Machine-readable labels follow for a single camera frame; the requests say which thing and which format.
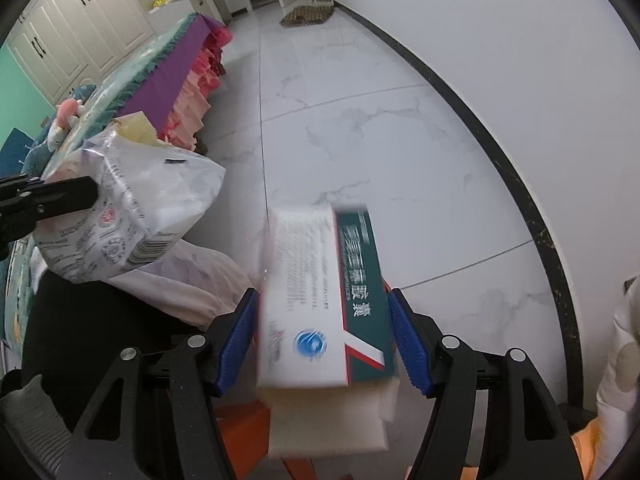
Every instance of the purple fabric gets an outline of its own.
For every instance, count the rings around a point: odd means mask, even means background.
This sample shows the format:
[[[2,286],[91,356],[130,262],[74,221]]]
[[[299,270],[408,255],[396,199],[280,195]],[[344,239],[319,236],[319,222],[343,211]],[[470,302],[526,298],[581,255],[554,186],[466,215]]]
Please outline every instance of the purple fabric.
[[[187,79],[205,38],[220,27],[224,25],[212,18],[202,14],[196,16],[174,50],[138,87],[116,117],[142,111],[159,132],[174,107],[180,88]]]

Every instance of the silver screw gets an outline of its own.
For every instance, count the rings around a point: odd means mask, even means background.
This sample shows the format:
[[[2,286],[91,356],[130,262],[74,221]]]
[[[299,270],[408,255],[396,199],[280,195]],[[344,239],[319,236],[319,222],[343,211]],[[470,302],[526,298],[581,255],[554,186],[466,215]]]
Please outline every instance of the silver screw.
[[[442,344],[446,348],[458,348],[460,346],[460,339],[453,335],[446,335],[442,338]]]
[[[120,358],[123,361],[131,361],[136,356],[135,348],[125,348],[122,352],[120,352]]]
[[[206,339],[203,335],[192,335],[189,339],[187,339],[187,345],[191,348],[200,348],[204,343],[206,343]]]
[[[514,348],[513,350],[511,350],[509,352],[509,356],[511,357],[511,359],[519,363],[523,362],[524,359],[527,358],[527,355],[519,348]]]

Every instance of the blue gripper pad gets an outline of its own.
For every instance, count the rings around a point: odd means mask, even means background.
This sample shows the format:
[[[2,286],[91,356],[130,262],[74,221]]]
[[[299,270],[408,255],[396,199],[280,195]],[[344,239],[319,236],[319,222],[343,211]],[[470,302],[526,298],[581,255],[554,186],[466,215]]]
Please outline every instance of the blue gripper pad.
[[[243,297],[238,308],[242,308],[234,323],[218,359],[216,388],[220,396],[236,384],[238,373],[255,331],[255,318],[258,311],[258,293],[254,290],[249,298]]]
[[[426,396],[433,386],[433,381],[431,381],[429,374],[429,353],[422,344],[420,336],[418,336],[409,315],[402,307],[396,294],[391,291],[388,293],[387,298],[394,338],[400,351],[404,368],[406,368],[411,384]]]

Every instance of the person's leg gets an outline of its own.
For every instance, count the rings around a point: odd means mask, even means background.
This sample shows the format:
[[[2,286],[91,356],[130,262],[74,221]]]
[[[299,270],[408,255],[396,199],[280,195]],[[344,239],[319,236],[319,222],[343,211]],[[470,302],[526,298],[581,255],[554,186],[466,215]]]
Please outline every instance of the person's leg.
[[[73,431],[100,380],[123,348],[168,350],[172,335],[197,332],[103,282],[75,285],[53,272],[41,279],[22,349],[22,385],[42,387]]]

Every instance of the white stripe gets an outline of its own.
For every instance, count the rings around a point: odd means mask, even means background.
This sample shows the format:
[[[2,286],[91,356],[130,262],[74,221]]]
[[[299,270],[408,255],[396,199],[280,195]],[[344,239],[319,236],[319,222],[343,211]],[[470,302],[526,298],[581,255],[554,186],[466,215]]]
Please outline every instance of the white stripe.
[[[378,350],[375,346],[371,346],[366,341],[357,338],[351,332],[347,332],[346,330],[344,330],[343,333],[345,345],[350,346],[363,355],[366,355],[368,358],[373,359],[375,362],[380,363],[383,366],[385,365],[385,355],[382,350]]]

